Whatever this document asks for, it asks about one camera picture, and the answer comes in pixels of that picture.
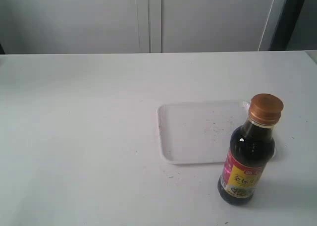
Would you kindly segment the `dark soy sauce bottle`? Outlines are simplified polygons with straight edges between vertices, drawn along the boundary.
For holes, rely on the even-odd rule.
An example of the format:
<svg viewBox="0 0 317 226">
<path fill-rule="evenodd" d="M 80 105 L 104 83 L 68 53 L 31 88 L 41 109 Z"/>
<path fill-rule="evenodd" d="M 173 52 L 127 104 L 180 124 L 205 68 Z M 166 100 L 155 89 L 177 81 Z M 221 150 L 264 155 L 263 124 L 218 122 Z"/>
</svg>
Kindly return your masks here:
<svg viewBox="0 0 317 226">
<path fill-rule="evenodd" d="M 218 192 L 227 203 L 240 206 L 252 199 L 258 181 L 273 157 L 273 128 L 283 108 L 283 102 L 272 94 L 257 94 L 251 99 L 247 120 L 231 135 L 217 183 Z"/>
</svg>

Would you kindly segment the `white plastic tray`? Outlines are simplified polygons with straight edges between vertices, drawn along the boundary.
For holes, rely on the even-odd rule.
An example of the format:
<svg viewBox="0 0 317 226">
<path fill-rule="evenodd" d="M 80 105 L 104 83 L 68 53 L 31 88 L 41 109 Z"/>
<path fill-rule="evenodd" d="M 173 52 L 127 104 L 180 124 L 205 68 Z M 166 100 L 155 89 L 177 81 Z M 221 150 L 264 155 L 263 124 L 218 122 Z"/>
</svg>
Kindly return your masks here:
<svg viewBox="0 0 317 226">
<path fill-rule="evenodd" d="M 248 118 L 249 106 L 244 100 L 160 106 L 157 114 L 162 158 L 173 165 L 223 163 L 231 134 Z"/>
</svg>

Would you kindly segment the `white cabinet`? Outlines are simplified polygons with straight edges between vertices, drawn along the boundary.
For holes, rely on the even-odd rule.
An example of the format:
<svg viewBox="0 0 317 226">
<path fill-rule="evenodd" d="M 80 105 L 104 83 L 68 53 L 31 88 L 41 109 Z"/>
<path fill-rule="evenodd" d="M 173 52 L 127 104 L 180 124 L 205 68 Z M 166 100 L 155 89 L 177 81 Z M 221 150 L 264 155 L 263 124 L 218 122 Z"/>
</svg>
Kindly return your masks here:
<svg viewBox="0 0 317 226">
<path fill-rule="evenodd" d="M 7 54 L 267 51 L 285 0 L 0 0 Z"/>
</svg>

